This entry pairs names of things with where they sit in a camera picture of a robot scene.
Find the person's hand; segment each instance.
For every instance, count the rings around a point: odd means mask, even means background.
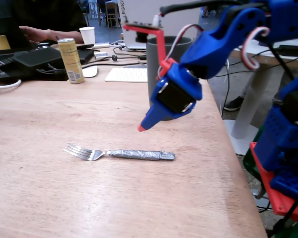
[[[20,26],[20,29],[32,43],[45,41],[49,36],[49,30],[41,30],[29,26]]]

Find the fork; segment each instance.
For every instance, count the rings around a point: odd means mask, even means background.
[[[115,156],[126,159],[138,160],[174,160],[175,155],[165,151],[145,151],[145,150],[89,150],[80,146],[68,143],[64,151],[71,155],[77,156],[83,160],[94,161],[98,160],[103,155]]]

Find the fork tines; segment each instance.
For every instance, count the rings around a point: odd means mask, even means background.
[[[88,150],[70,143],[66,144],[64,151],[70,153],[71,155],[77,156],[83,160],[89,160],[93,152],[92,150]]]

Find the laptop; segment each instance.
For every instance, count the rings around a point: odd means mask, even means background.
[[[130,22],[143,22],[152,23],[154,15],[157,15],[160,11],[161,6],[167,6],[172,4],[181,4],[186,2],[191,2],[192,0],[120,0],[119,14],[122,23],[125,21],[125,16],[127,16]],[[178,11],[168,14],[161,18],[161,25],[163,26],[165,36],[176,36],[181,28],[187,24],[199,23],[200,8],[189,9],[184,11]],[[145,50],[145,43],[136,42],[136,32],[126,31],[123,28],[125,45],[129,50]],[[184,34],[185,37],[189,37],[193,40],[197,37],[197,30],[195,28],[190,28]],[[149,35],[148,39],[155,37],[154,35]]]

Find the white mouse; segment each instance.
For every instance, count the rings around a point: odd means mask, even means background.
[[[95,77],[97,74],[97,70],[98,70],[98,67],[96,65],[88,68],[83,68],[83,75],[85,78]]]

